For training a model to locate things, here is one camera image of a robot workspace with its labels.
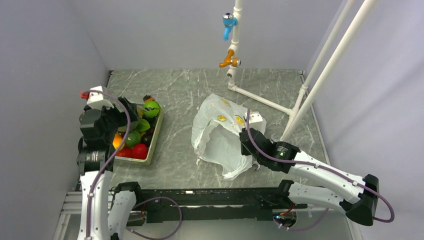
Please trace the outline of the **white plastic bag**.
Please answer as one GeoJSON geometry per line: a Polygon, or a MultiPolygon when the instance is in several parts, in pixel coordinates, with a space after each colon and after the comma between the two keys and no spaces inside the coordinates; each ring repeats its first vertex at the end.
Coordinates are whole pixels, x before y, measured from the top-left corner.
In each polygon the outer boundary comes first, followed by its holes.
{"type": "Polygon", "coordinates": [[[197,157],[222,167],[222,176],[234,180],[254,164],[242,155],[240,133],[246,127],[248,109],[212,93],[193,119],[191,145],[197,157]]]}

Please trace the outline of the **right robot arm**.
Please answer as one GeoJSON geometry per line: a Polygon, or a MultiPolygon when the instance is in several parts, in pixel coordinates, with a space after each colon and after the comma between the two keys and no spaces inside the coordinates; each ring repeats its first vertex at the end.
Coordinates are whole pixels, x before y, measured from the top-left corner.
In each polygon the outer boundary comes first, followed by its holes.
{"type": "Polygon", "coordinates": [[[374,224],[379,193],[379,179],[376,176],[341,171],[290,143],[271,142],[253,128],[243,128],[239,140],[242,155],[253,157],[259,165],[275,172],[312,179],[318,184],[317,187],[308,187],[292,180],[283,180],[275,194],[280,207],[318,205],[339,211],[357,224],[374,224]]]}

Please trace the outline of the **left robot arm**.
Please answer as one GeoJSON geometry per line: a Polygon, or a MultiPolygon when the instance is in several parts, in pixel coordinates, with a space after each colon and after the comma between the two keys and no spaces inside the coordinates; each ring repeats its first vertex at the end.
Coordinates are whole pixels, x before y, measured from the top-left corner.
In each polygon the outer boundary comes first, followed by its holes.
{"type": "Polygon", "coordinates": [[[80,115],[82,137],[78,142],[77,165],[82,189],[79,240],[117,240],[116,226],[108,225],[109,184],[112,179],[115,147],[113,140],[120,127],[137,123],[137,105],[125,97],[117,101],[120,111],[107,99],[86,105],[80,115]]]}

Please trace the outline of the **bright green fake lime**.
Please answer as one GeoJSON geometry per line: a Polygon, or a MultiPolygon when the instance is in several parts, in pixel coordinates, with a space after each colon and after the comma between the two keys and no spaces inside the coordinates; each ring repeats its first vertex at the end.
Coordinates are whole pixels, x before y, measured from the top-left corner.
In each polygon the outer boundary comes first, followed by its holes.
{"type": "Polygon", "coordinates": [[[147,101],[143,105],[143,115],[146,118],[155,118],[161,111],[161,106],[154,100],[147,101]]]}

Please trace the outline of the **dark green fake orange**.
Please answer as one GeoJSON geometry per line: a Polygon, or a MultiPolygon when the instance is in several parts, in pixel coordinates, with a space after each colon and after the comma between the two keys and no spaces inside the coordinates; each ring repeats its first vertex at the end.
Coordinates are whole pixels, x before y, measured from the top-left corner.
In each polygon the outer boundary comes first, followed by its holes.
{"type": "Polygon", "coordinates": [[[134,146],[141,143],[141,134],[138,131],[132,130],[128,133],[125,138],[125,146],[127,148],[133,148],[134,146]]]}

